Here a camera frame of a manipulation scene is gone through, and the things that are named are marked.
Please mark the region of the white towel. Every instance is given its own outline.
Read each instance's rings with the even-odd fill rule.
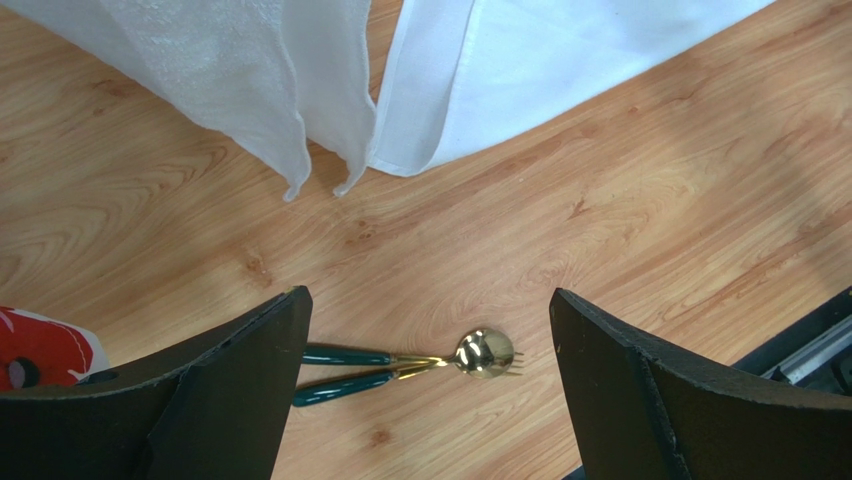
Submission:
[[[287,178],[305,138],[349,179],[415,175],[503,142],[772,0],[406,0],[378,110],[369,0],[0,0],[234,138]]]

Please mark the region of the red object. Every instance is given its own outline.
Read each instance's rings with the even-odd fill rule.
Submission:
[[[98,351],[85,330],[0,307],[0,391],[74,385],[92,373]]]

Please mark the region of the dark green utensil handle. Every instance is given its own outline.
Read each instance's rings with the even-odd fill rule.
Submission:
[[[371,388],[380,387],[393,380],[392,370],[379,370],[368,372],[357,377],[347,377],[330,380],[317,385],[309,385],[296,389],[293,396],[294,407],[307,407],[317,403],[327,402],[335,398],[345,397],[353,393],[363,392]]]
[[[383,352],[343,347],[308,345],[302,354],[302,365],[390,365],[391,355]]]

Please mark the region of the utensil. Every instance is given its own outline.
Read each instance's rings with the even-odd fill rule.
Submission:
[[[293,406],[306,407],[326,402],[382,386],[395,378],[404,380],[450,364],[475,378],[520,375],[518,372],[509,371],[522,368],[521,365],[516,365],[522,363],[522,360],[515,358],[517,356],[523,354],[515,352],[509,337],[490,328],[477,329],[465,335],[459,342],[455,355],[446,358],[309,345],[302,357],[303,363],[307,364],[402,365],[298,388],[293,397]]]

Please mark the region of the wooden surface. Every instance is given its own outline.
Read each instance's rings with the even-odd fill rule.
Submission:
[[[375,94],[398,4],[374,3]],[[731,363],[852,283],[849,1],[780,0],[521,137],[368,172],[343,199],[343,163],[313,146],[291,204],[231,140],[5,10],[0,46],[0,304],[95,331],[116,364],[294,284],[314,341],[447,354],[491,325],[527,354],[520,378],[445,369],[294,409],[275,478],[561,478],[580,460],[554,288]]]

